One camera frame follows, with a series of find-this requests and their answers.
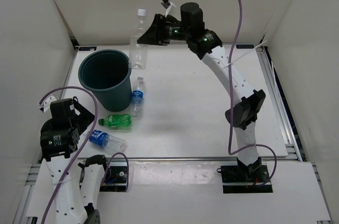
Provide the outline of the clear unlabelled plastic bottle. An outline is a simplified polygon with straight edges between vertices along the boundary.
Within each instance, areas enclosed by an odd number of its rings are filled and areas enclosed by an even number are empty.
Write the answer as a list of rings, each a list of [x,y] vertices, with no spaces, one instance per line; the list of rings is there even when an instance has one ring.
[[[148,47],[137,42],[145,33],[145,22],[146,10],[139,8],[137,12],[137,22],[129,44],[129,67],[132,69],[146,69]]]

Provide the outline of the blue label white cap bottle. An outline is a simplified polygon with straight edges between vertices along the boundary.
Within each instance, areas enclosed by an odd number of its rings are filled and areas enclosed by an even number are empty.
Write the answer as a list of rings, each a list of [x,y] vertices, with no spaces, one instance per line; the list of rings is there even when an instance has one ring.
[[[127,143],[125,140],[100,130],[93,130],[92,133],[88,131],[85,135],[89,136],[89,141],[91,144],[110,150],[113,153],[123,153],[127,148]]]

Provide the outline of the green plastic soda bottle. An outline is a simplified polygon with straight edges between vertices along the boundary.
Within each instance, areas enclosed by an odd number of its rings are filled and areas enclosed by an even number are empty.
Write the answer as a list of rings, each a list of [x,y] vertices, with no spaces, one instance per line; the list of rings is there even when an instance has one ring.
[[[129,114],[111,114],[99,119],[98,124],[109,129],[129,129],[132,119]]]

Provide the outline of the small blue label water bottle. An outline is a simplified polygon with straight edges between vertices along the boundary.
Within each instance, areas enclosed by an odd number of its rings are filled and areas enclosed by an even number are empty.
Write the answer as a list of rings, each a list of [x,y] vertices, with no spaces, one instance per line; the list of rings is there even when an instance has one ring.
[[[132,96],[130,102],[130,115],[132,117],[137,117],[141,114],[145,91],[146,86],[144,78],[139,76],[132,86]]]

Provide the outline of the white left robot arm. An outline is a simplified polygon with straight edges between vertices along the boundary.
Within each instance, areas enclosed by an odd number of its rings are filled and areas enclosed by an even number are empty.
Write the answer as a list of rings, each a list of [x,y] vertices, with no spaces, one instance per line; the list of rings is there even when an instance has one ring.
[[[96,207],[101,182],[111,176],[106,157],[94,155],[78,161],[78,142],[94,115],[76,97],[50,104],[51,119],[40,131],[40,147],[51,177],[56,223],[100,223]]]

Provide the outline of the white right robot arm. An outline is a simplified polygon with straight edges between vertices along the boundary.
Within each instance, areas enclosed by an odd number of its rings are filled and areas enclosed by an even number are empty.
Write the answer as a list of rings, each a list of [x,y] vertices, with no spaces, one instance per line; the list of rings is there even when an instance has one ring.
[[[230,97],[231,109],[225,112],[227,121],[236,134],[238,176],[249,182],[261,167],[262,161],[256,148],[255,124],[257,114],[265,100],[263,90],[255,90],[229,64],[229,55],[217,34],[206,29],[203,12],[197,3],[185,3],[180,7],[181,20],[156,14],[148,30],[137,40],[138,44],[166,46],[172,40],[185,41],[191,52],[217,76]]]

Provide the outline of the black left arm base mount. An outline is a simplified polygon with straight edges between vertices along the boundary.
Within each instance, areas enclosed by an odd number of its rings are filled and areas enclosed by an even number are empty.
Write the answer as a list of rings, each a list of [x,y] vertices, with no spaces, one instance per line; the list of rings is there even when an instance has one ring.
[[[127,192],[129,169],[126,162],[112,162],[100,192]]]

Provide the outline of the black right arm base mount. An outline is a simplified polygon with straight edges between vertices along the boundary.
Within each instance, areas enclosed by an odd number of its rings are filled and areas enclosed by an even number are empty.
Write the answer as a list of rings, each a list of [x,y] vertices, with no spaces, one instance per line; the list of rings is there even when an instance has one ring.
[[[273,192],[271,182],[267,181],[269,171],[266,164],[263,164],[250,176],[246,176],[237,165],[220,166],[216,171],[221,175],[223,194]]]

